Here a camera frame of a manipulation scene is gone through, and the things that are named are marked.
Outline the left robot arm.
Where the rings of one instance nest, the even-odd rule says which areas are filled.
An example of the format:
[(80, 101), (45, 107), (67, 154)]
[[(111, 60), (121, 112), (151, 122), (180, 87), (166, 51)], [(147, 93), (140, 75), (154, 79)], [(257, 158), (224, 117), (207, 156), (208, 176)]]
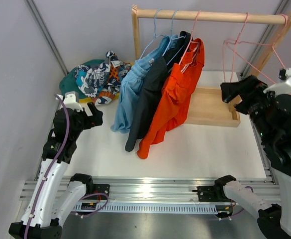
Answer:
[(83, 130), (103, 123), (102, 111), (93, 103), (87, 104), (88, 116), (80, 104), (62, 103), (55, 112), (54, 127), (43, 147), (42, 162), (37, 184), (29, 205), (19, 222), (11, 223), (8, 233), (15, 239), (59, 239), (62, 227), (77, 202), (94, 194), (90, 175), (76, 173), (66, 191), (57, 198), (57, 191), (71, 158), (76, 141)]

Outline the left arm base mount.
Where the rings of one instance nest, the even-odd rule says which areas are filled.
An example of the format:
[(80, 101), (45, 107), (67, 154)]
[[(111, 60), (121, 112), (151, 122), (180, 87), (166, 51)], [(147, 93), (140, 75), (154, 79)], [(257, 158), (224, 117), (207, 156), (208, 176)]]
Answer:
[[(104, 193), (104, 194), (107, 194), (109, 196), (109, 192), (110, 192), (110, 185), (109, 184), (94, 184), (92, 194)], [(95, 201), (106, 200), (106, 196), (94, 195), (94, 196), (88, 197), (87, 200), (95, 200)]]

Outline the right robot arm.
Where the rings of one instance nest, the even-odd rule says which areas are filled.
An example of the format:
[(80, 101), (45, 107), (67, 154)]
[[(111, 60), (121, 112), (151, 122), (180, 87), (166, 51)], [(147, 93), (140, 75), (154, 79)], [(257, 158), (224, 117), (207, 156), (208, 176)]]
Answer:
[(238, 203), (256, 220), (268, 239), (291, 239), (291, 78), (271, 86), (251, 75), (220, 85), (225, 103), (240, 97), (235, 109), (248, 115), (260, 136), (264, 152), (280, 188), (279, 204), (271, 204), (226, 175), (214, 182), (219, 201)]

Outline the pink hanger patterned shorts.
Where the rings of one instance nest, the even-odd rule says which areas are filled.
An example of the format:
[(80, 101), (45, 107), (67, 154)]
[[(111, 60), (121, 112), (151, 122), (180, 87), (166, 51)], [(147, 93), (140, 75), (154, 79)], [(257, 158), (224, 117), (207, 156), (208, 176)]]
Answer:
[(224, 55), (225, 55), (225, 46), (230, 49), (232, 52), (233, 52), (233, 57), (232, 57), (232, 67), (231, 67), (231, 76), (230, 76), (230, 79), (229, 79), (229, 82), (231, 83), (232, 80), (233, 80), (233, 72), (234, 72), (234, 68), (235, 68), (235, 57), (238, 56), (239, 58), (241, 58), (245, 63), (247, 63), (247, 65), (251, 66), (253, 69), (255, 69), (258, 73), (260, 73), (261, 75), (263, 75), (265, 78), (267, 78), (269, 81), (271, 81), (272, 83), (275, 83), (274, 80), (272, 80), (271, 78), (269, 78), (267, 75), (265, 75), (259, 68), (255, 67), (253, 64), (251, 64), (247, 59), (245, 59), (244, 57), (242, 57), (238, 52), (237, 52), (237, 46), (239, 44), (242, 44), (242, 43), (246, 43), (246, 44), (252, 44), (252, 45), (259, 45), (259, 46), (270, 46), (274, 51), (274, 45), (275, 43), (271, 43), (271, 44), (264, 44), (264, 43), (256, 43), (256, 42), (250, 42), (250, 41), (240, 41), (240, 37), (241, 37), (241, 34), (247, 24), (247, 21), (248, 21), (248, 18), (249, 18), (249, 13), (247, 12), (246, 13), (246, 17), (245, 17), (245, 20), (244, 20), (244, 23), (243, 23), (243, 26), (240, 30), (240, 32), (238, 33), (236, 39), (231, 39), (231, 38), (228, 38), (226, 40), (224, 40), (223, 42), (223, 47), (222, 47), (222, 63), (223, 63), (223, 70), (224, 70)]

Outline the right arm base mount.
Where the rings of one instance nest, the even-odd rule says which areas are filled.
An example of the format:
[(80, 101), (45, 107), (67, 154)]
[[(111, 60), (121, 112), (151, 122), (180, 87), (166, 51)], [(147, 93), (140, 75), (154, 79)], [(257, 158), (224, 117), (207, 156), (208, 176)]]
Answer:
[(192, 192), (197, 194), (199, 202), (231, 202), (214, 186), (197, 186)]

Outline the dark green shorts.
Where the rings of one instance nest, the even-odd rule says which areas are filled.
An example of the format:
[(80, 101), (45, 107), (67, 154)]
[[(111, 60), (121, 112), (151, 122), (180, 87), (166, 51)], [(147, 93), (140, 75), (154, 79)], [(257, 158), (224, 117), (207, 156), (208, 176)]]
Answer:
[[(97, 67), (101, 63), (103, 63), (104, 60), (102, 59), (93, 59), (87, 62), (82, 63), (82, 65), (88, 66), (88, 67)], [(59, 83), (59, 89), (61, 91), (62, 95), (65, 95), (67, 92), (75, 91), (79, 95), (79, 99), (85, 99), (86, 95), (81, 92), (81, 90), (78, 88), (78, 85), (76, 83), (76, 77), (75, 77), (75, 71), (76, 67), (73, 68)]]

